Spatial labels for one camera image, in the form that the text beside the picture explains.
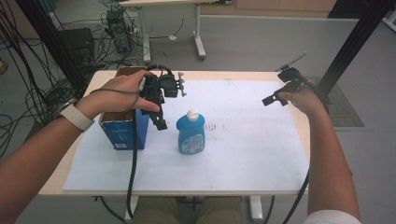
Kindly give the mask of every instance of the hand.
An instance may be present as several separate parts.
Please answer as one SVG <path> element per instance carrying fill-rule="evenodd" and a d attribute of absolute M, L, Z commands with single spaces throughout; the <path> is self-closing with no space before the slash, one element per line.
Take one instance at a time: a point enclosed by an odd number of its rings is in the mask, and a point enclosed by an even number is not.
<path fill-rule="evenodd" d="M 291 101 L 293 105 L 295 105 L 308 117 L 322 111 L 326 113 L 323 103 L 309 88 L 303 88 L 302 90 L 295 93 L 280 92 L 278 96 L 283 100 Z"/>
<path fill-rule="evenodd" d="M 122 112 L 133 108 L 158 112 L 160 111 L 158 105 L 139 96 L 138 85 L 144 75 L 152 75 L 152 73 L 141 70 L 129 76 L 114 77 L 100 88 L 114 91 L 92 92 L 78 102 L 77 108 L 89 117 L 95 117 L 103 112 Z"/>

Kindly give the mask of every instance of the cardboard box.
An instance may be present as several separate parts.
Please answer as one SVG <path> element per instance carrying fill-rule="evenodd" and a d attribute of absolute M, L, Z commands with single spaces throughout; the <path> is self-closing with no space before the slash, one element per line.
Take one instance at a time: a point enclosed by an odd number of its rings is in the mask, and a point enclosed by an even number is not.
<path fill-rule="evenodd" d="M 122 67 L 116 77 L 131 75 L 145 67 Z M 136 109 L 137 148 L 144 149 L 149 125 L 149 115 L 143 116 L 140 109 Z M 104 130 L 111 144 L 116 150 L 134 149 L 134 133 L 132 112 L 103 113 L 99 118 L 99 125 Z"/>

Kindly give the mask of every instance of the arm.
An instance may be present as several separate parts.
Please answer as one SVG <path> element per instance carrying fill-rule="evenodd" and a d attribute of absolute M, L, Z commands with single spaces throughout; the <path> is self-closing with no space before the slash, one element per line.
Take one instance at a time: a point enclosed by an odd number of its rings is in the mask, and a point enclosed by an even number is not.
<path fill-rule="evenodd" d="M 131 76 L 115 77 L 103 88 L 138 91 L 138 84 L 145 74 L 151 73 L 139 71 Z M 76 108 L 90 119 L 102 112 L 119 112 L 132 107 L 149 111 L 160 110 L 157 105 L 140 98 L 137 94 L 114 91 L 94 92 L 82 98 L 76 105 Z M 81 130 L 67 119 L 56 119 L 0 164 L 0 223 L 16 221 L 80 134 Z"/>
<path fill-rule="evenodd" d="M 338 210 L 361 219 L 347 160 L 321 101 L 309 89 L 294 94 L 281 92 L 279 97 L 292 101 L 309 120 L 308 215 L 320 210 Z"/>

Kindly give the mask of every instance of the white sleeve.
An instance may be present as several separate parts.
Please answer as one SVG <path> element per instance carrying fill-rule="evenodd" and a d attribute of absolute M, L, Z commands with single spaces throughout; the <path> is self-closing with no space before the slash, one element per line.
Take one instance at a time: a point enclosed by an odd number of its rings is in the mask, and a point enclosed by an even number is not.
<path fill-rule="evenodd" d="M 345 212 L 322 210 L 309 215 L 304 224 L 361 224 L 361 222 Z"/>

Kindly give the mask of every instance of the bottle label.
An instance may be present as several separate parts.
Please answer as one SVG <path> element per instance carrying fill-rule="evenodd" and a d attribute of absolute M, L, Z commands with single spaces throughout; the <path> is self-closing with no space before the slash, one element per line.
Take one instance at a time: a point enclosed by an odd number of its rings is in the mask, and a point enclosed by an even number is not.
<path fill-rule="evenodd" d="M 186 139 L 181 145 L 181 152 L 186 154 L 192 154 L 200 152 L 204 149 L 204 136 L 196 134 L 193 137 Z"/>

